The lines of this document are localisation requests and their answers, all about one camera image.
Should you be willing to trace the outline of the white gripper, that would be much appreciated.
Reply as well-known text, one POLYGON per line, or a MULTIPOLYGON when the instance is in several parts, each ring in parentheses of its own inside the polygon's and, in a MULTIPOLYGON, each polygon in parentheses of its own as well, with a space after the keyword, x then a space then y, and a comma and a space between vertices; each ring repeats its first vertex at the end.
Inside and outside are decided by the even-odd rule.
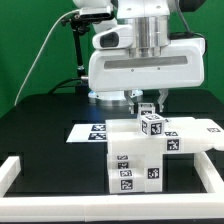
POLYGON ((169 88, 195 87, 204 81, 205 40, 172 40, 159 56, 131 57, 134 31, 130 25, 118 25, 96 34, 95 48, 89 60, 88 82, 95 92, 125 91, 131 114, 135 112, 132 90, 160 89, 159 111, 164 109, 169 88))

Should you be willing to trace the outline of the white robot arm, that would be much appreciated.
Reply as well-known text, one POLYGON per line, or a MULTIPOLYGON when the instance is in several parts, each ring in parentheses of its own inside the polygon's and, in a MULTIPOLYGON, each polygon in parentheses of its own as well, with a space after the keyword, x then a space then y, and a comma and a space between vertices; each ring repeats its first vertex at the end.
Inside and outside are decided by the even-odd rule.
POLYGON ((145 90, 195 87, 204 81, 205 40, 188 32, 171 39, 169 17, 180 0, 73 0, 75 17, 93 24, 95 51, 89 60, 89 100, 128 104, 145 90))

